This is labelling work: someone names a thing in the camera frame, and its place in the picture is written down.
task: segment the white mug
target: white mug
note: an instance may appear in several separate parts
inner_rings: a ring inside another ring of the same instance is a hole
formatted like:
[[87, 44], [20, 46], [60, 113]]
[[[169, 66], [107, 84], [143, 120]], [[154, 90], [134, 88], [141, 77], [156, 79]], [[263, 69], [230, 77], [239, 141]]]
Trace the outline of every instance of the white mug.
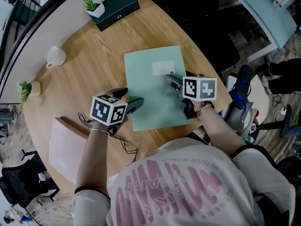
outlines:
[[47, 53], [47, 65], [46, 68], [51, 69], [54, 66], [62, 65], [65, 62], [66, 53], [59, 47], [52, 47]]

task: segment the bracelet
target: bracelet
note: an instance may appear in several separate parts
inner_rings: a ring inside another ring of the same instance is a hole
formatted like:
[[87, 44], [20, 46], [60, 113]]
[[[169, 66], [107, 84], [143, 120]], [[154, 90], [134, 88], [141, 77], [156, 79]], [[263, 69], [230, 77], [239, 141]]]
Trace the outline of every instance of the bracelet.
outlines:
[[211, 101], [204, 101], [196, 111], [197, 117], [199, 117], [201, 115], [203, 110], [205, 110], [207, 107], [210, 107], [210, 106], [213, 107]]
[[92, 130], [102, 131], [102, 132], [106, 133], [107, 135], [110, 135], [109, 132], [102, 130], [102, 129], [91, 128], [90, 131], [92, 131]]

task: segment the succulent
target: succulent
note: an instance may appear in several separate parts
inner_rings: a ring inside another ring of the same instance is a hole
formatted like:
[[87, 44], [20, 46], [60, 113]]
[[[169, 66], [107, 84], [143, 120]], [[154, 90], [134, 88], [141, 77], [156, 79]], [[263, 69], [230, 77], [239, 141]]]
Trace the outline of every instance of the succulent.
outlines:
[[21, 94], [21, 107], [25, 104], [32, 91], [32, 84], [28, 83], [27, 81], [23, 81], [19, 84], [19, 92]]
[[83, 0], [84, 1], [84, 8], [87, 11], [93, 12], [96, 9], [96, 2], [93, 2], [93, 0]]

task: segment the forearm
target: forearm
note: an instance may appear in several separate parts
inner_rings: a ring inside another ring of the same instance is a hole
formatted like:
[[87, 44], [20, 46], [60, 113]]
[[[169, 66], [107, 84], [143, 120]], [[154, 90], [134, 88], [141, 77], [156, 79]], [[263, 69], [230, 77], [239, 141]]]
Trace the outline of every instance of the forearm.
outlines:
[[[107, 127], [95, 123], [93, 128], [107, 130]], [[90, 186], [107, 192], [107, 147], [108, 135], [92, 130], [88, 137], [84, 154], [79, 165], [76, 187]]]
[[236, 134], [212, 107], [205, 108], [200, 114], [199, 119], [212, 145], [224, 151], [229, 156], [232, 156], [238, 148], [245, 145], [240, 136]]

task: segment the pink print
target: pink print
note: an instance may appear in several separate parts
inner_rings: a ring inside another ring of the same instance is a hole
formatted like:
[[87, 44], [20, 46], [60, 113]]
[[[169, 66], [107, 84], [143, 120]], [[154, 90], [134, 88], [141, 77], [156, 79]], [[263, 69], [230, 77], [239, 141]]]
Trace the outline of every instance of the pink print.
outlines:
[[162, 211], [162, 207], [165, 206], [166, 211], [169, 212], [169, 205], [171, 205], [173, 209], [173, 214], [178, 214], [179, 209], [178, 205], [174, 199], [174, 196], [171, 194], [170, 189], [162, 175], [161, 169], [156, 161], [147, 160], [147, 169], [150, 176], [150, 182], [152, 183], [153, 180], [158, 180], [158, 186], [157, 186], [157, 197], [154, 198], [155, 205], [158, 206], [158, 211]]
[[[197, 171], [193, 167], [187, 167], [185, 171], [188, 170], [191, 176], [189, 181], [194, 184], [192, 189], [177, 164], [170, 165], [165, 162], [164, 165], [162, 170], [167, 171], [170, 176], [169, 182], [172, 182], [171, 185], [167, 184], [158, 163], [152, 160], [146, 162], [147, 172], [143, 165], [139, 165], [132, 170], [131, 175], [126, 176], [125, 188], [119, 187], [116, 191], [116, 226], [133, 226], [134, 221], [145, 225], [148, 222], [154, 222], [155, 217], [161, 216], [160, 218], [163, 219], [168, 213], [179, 214], [181, 208], [178, 207], [176, 199], [181, 201], [191, 217], [195, 214], [195, 209], [202, 209], [202, 197], [211, 204], [216, 204], [217, 197], [209, 195], [205, 189], [210, 186], [214, 193], [220, 192], [219, 187], [222, 186], [222, 182], [213, 172], [207, 174], [204, 170], [200, 170], [201, 181]], [[170, 186], [175, 188], [176, 194], [172, 194]], [[185, 197], [184, 188], [189, 196]], [[219, 204], [220, 208], [224, 206], [223, 202]], [[214, 211], [210, 211], [208, 216], [215, 215], [216, 212], [219, 212], [218, 210], [219, 208], [214, 208]]]
[[141, 225], [144, 225], [146, 223], [145, 217], [143, 215], [140, 203], [137, 199], [136, 193], [134, 191], [134, 186], [133, 183], [131, 181], [131, 177], [127, 176], [127, 184], [126, 184], [126, 193], [129, 193], [130, 197], [131, 197], [131, 203], [134, 205], [135, 211], [136, 211], [136, 215], [138, 218], [138, 221]]
[[[143, 170], [142, 165], [138, 166], [138, 171], [139, 170]], [[139, 200], [140, 200], [141, 205], [142, 205], [143, 214], [147, 218], [148, 221], [152, 222], [153, 221], [153, 214], [151, 212], [151, 208], [150, 208], [149, 202], [147, 200], [146, 181], [143, 181], [144, 183], [139, 182], [135, 170], [132, 170], [132, 176], [134, 178], [134, 183], [135, 183], [136, 188], [137, 188], [137, 194], [138, 194]], [[141, 221], [139, 220], [139, 222], [140, 222], [141, 225], [144, 225], [146, 223], [145, 218], [144, 218], [144, 220], [141, 220]]]
[[211, 186], [216, 193], [219, 193], [219, 186], [222, 185], [220, 179], [213, 172], [210, 172], [209, 174], [207, 174], [204, 170], [200, 170], [200, 172], [205, 186]]
[[[131, 213], [131, 207], [130, 207], [130, 199], [128, 193], [126, 193], [126, 198], [124, 198], [122, 189], [119, 187], [116, 192], [116, 200], [115, 200], [115, 205], [116, 205], [116, 225], [126, 225], [126, 226], [132, 226], [133, 225], [133, 218], [132, 218], [132, 213]], [[121, 209], [123, 212], [123, 217], [122, 217], [122, 222], [121, 223]]]
[[177, 179], [175, 178], [174, 174], [173, 174], [173, 171], [169, 165], [168, 162], [165, 162], [165, 167], [166, 167], [166, 170], [168, 172], [168, 174], [170, 175], [170, 178], [174, 184], [174, 187], [176, 188], [177, 190], [177, 194], [178, 194], [178, 197], [180, 198], [182, 204], [183, 204], [183, 207], [186, 209], [186, 211], [188, 212], [188, 215], [189, 216], [192, 216], [193, 215], [193, 211], [191, 209], [191, 207], [189, 206], [188, 202], [186, 201], [186, 198], [181, 190], [181, 187], [180, 185], [178, 184], [178, 181]]
[[201, 180], [198, 177], [197, 172], [195, 171], [195, 169], [193, 167], [188, 167], [188, 172], [191, 175], [191, 179], [193, 181], [194, 184], [194, 189], [195, 189], [195, 193], [193, 193], [192, 189], [190, 188], [188, 182], [186, 181], [184, 175], [181, 173], [180, 169], [178, 168], [178, 166], [176, 164], [172, 165], [172, 168], [175, 170], [175, 172], [178, 174], [178, 176], [180, 177], [182, 183], [184, 184], [188, 194], [190, 195], [192, 201], [194, 202], [195, 206], [197, 209], [202, 209], [202, 197], [201, 197], [201, 193], [205, 196], [205, 198], [211, 203], [214, 204], [217, 202], [217, 198], [216, 196], [210, 196], [207, 191], [205, 190], [203, 183], [201, 182]]

